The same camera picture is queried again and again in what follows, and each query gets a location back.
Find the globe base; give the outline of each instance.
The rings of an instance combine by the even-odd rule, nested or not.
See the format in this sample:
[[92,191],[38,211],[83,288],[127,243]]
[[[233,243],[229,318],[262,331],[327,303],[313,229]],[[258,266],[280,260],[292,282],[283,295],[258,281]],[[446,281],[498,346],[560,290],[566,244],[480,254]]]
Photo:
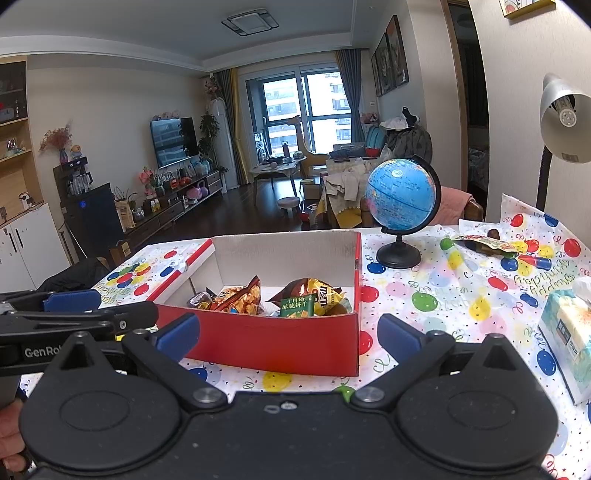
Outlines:
[[394,243],[380,248],[376,258],[384,267],[402,270],[416,267],[421,262],[421,252],[405,244],[399,236]]

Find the flower vase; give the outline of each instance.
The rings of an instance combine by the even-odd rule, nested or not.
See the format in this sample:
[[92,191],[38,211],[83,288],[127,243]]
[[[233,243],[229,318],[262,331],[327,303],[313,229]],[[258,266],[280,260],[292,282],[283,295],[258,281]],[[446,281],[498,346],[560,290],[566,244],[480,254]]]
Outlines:
[[68,163],[70,159],[68,158],[68,154],[66,153],[65,148],[60,148],[60,164],[63,165],[64,163]]

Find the giraffe chair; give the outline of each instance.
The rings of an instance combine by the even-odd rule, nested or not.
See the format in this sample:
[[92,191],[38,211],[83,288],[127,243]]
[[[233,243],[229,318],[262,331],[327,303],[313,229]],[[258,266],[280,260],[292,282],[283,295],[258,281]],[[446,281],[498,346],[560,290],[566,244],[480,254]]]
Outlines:
[[287,125],[295,127],[295,134],[297,137],[297,148],[306,156],[305,160],[300,162],[300,173],[302,179],[308,178],[308,170],[310,167],[318,165],[326,165],[326,161],[330,158],[328,153],[315,153],[308,150],[304,135],[301,130],[301,117],[295,116],[287,121]]

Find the cabinet handle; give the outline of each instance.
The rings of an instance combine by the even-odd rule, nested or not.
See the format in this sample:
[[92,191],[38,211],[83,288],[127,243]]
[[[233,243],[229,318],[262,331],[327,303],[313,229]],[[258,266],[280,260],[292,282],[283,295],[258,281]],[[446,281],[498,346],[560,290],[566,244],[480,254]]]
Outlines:
[[17,237],[18,237],[18,241],[21,243],[21,247],[25,248],[25,246],[22,244],[21,235],[18,233],[18,228],[15,228],[15,230],[17,231]]
[[14,251],[16,252],[17,251],[17,246],[14,244],[14,240],[12,239],[12,234],[9,233],[8,236],[10,237],[10,241],[12,242],[12,247],[13,247]]

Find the picture frame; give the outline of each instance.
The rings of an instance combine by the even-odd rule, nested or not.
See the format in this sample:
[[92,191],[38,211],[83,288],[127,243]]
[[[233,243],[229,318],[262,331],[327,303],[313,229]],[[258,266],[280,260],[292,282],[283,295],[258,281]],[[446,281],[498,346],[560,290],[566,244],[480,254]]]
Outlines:
[[505,18],[517,18],[540,8],[554,5],[556,0],[499,0]]
[[371,57],[371,67],[374,72],[375,93],[377,96],[381,97],[383,93],[382,88],[379,84],[378,61],[376,60],[375,53]]
[[386,36],[390,48],[390,57],[392,59],[392,75],[394,85],[399,87],[408,83],[408,64],[406,54],[404,53],[404,43],[402,43],[402,34],[400,32],[400,23],[398,17],[393,15],[386,28]]
[[378,66],[379,86],[382,95],[384,95],[396,88],[392,71],[392,56],[386,33],[382,36],[374,55]]

